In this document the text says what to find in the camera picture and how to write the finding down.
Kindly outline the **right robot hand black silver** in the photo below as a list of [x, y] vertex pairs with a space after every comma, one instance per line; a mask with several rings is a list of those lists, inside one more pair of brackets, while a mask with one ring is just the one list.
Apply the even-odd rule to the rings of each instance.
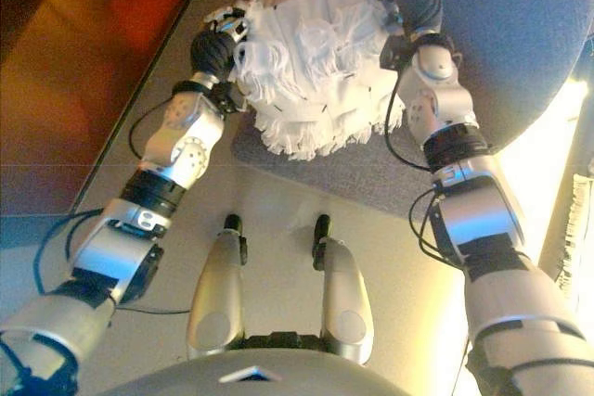
[[385, 10], [383, 26], [388, 33], [403, 32], [415, 40], [424, 34], [439, 33], [443, 21], [442, 0], [378, 0]]

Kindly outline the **left robot hand black silver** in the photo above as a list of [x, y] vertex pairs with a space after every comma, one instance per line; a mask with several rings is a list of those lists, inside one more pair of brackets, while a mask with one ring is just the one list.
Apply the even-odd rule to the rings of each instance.
[[233, 67], [234, 51], [246, 39], [249, 25], [246, 10], [237, 6], [216, 9], [203, 19], [204, 26], [190, 47], [193, 73], [225, 81]]

